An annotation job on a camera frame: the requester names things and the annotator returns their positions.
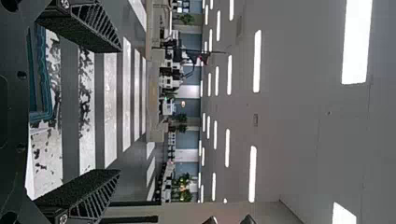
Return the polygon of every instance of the wall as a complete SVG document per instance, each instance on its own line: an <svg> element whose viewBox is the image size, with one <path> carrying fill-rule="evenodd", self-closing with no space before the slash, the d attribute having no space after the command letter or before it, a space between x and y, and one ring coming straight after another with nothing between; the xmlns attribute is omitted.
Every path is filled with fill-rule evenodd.
<svg viewBox="0 0 396 224"><path fill-rule="evenodd" d="M231 167L224 169L215 163L223 150L209 153L213 161L203 169L205 186L216 170L224 176L218 181L221 197L246 200L248 150L255 145L257 201L281 198L305 223L332 223L334 202L358 223L396 221L396 104L390 97L396 94L396 5L373 3L367 81L351 86L341 85L345 0L235 1L233 21L227 21L227 1L215 4L225 22L214 49L233 54L233 94L225 94L227 59L215 56L211 65L220 65L220 97L205 98L203 110L219 121L219 148L224 148L224 130L232 129L232 155ZM242 35L237 37L239 16ZM258 29L263 31L262 89L254 94ZM260 115L259 127L252 125L253 114Z"/></svg>
<svg viewBox="0 0 396 224"><path fill-rule="evenodd" d="M239 223L250 214L257 223L301 224L282 203L169 203L157 207L110 207L105 217L159 216L162 224Z"/></svg>
<svg viewBox="0 0 396 224"><path fill-rule="evenodd" d="M186 102L186 106L181 107L181 102ZM201 100L200 99L181 99L177 98L176 103L176 114L186 114L187 117L200 117L201 112Z"/></svg>

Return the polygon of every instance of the light fixture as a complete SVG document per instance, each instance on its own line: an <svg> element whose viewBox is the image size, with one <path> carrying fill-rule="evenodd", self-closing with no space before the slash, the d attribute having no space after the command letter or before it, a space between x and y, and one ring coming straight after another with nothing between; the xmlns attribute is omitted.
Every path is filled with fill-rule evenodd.
<svg viewBox="0 0 396 224"><path fill-rule="evenodd" d="M212 201L216 200L216 173L212 174Z"/></svg>
<svg viewBox="0 0 396 224"><path fill-rule="evenodd" d="M213 124L213 148L218 149L218 121L215 120Z"/></svg>
<svg viewBox="0 0 396 224"><path fill-rule="evenodd" d="M262 31L259 30L254 35L254 71L253 71L253 92L260 92L260 76L262 66Z"/></svg>
<svg viewBox="0 0 396 224"><path fill-rule="evenodd" d="M233 20L233 0L230 0L230 21Z"/></svg>
<svg viewBox="0 0 396 224"><path fill-rule="evenodd" d="M216 74L215 74L215 95L219 96L219 67L216 67Z"/></svg>
<svg viewBox="0 0 396 224"><path fill-rule="evenodd" d="M218 10L218 26L216 31L216 40L220 41L220 32L221 32L221 12Z"/></svg>
<svg viewBox="0 0 396 224"><path fill-rule="evenodd" d="M205 6L205 25L207 25L209 22L209 7L206 5Z"/></svg>
<svg viewBox="0 0 396 224"><path fill-rule="evenodd" d="M370 47L373 0L346 0L342 84L364 83Z"/></svg>
<svg viewBox="0 0 396 224"><path fill-rule="evenodd" d="M213 49L213 30L209 30L209 52L212 52Z"/></svg>
<svg viewBox="0 0 396 224"><path fill-rule="evenodd" d="M257 148L250 148L250 168L248 178L248 200L254 203L256 198L256 163L257 163Z"/></svg>
<svg viewBox="0 0 396 224"><path fill-rule="evenodd" d="M206 132L206 138L210 138L210 116L207 116L207 132Z"/></svg>
<svg viewBox="0 0 396 224"><path fill-rule="evenodd" d="M225 131L225 167L230 166L230 129Z"/></svg>
<svg viewBox="0 0 396 224"><path fill-rule="evenodd" d="M212 95L212 74L207 75L207 96Z"/></svg>
<svg viewBox="0 0 396 224"><path fill-rule="evenodd" d="M233 89L233 55L228 56L227 95L231 95Z"/></svg>

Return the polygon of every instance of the tiled floor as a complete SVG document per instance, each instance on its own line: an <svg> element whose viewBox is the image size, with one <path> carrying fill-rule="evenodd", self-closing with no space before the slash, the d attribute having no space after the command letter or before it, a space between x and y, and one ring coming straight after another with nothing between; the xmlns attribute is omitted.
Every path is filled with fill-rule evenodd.
<svg viewBox="0 0 396 224"><path fill-rule="evenodd" d="M138 0L104 2L104 7L118 28L123 53L94 54L47 31L54 117L32 124L26 184L31 198L95 168L121 169L118 201L144 201L152 194L163 154L145 142L146 12ZM77 108L67 108L67 120L63 102ZM77 148L70 147L70 139Z"/></svg>

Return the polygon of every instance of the fluorescent light panel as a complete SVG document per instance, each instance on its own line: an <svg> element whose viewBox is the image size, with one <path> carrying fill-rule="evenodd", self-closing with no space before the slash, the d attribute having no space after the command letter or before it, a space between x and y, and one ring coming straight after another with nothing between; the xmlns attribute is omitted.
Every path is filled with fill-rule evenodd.
<svg viewBox="0 0 396 224"><path fill-rule="evenodd" d="M228 56L227 95L233 90L233 55Z"/></svg>
<svg viewBox="0 0 396 224"><path fill-rule="evenodd" d="M212 95L212 74L207 75L207 96Z"/></svg>
<svg viewBox="0 0 396 224"><path fill-rule="evenodd" d="M201 165L205 166L205 148L202 147Z"/></svg>
<svg viewBox="0 0 396 224"><path fill-rule="evenodd" d="M217 26L217 31L216 31L216 40L220 41L220 35L221 35L221 12L218 10L218 26Z"/></svg>
<svg viewBox="0 0 396 224"><path fill-rule="evenodd" d="M206 132L206 138L210 138L210 116L207 116L207 132Z"/></svg>
<svg viewBox="0 0 396 224"><path fill-rule="evenodd" d="M218 121L213 124L213 148L218 149Z"/></svg>
<svg viewBox="0 0 396 224"><path fill-rule="evenodd" d="M262 67L262 31L259 30L254 35L254 71L253 71L253 92L260 92L260 76Z"/></svg>
<svg viewBox="0 0 396 224"><path fill-rule="evenodd" d="M201 188L201 172L198 173L198 188Z"/></svg>
<svg viewBox="0 0 396 224"><path fill-rule="evenodd" d="M230 0L230 21L233 20L233 0Z"/></svg>
<svg viewBox="0 0 396 224"><path fill-rule="evenodd" d="M212 52L213 49L213 30L209 30L209 52Z"/></svg>
<svg viewBox="0 0 396 224"><path fill-rule="evenodd" d="M225 131L225 167L230 166L230 129Z"/></svg>
<svg viewBox="0 0 396 224"><path fill-rule="evenodd" d="M216 173L212 175L212 201L216 200Z"/></svg>
<svg viewBox="0 0 396 224"><path fill-rule="evenodd" d="M202 132L205 132L205 126L206 126L205 119L206 119L206 113L203 113L202 114Z"/></svg>
<svg viewBox="0 0 396 224"><path fill-rule="evenodd" d="M356 216L338 203L332 207L332 224L356 224Z"/></svg>
<svg viewBox="0 0 396 224"><path fill-rule="evenodd" d="M199 140L199 156L202 156L202 141Z"/></svg>
<svg viewBox="0 0 396 224"><path fill-rule="evenodd" d="M254 203L256 198L256 163L257 163L257 148L250 148L250 169L248 179L248 200Z"/></svg>
<svg viewBox="0 0 396 224"><path fill-rule="evenodd" d="M209 22L209 7L206 5L205 6L205 25L207 25Z"/></svg>
<svg viewBox="0 0 396 224"><path fill-rule="evenodd" d="M373 0L346 1L342 84L364 83L370 47Z"/></svg>
<svg viewBox="0 0 396 224"><path fill-rule="evenodd" d="M204 202L204 185L201 186L201 203Z"/></svg>
<svg viewBox="0 0 396 224"><path fill-rule="evenodd" d="M216 74L215 74L215 95L219 96L219 67L216 67Z"/></svg>
<svg viewBox="0 0 396 224"><path fill-rule="evenodd" d="M201 97L204 96L204 82L201 80Z"/></svg>

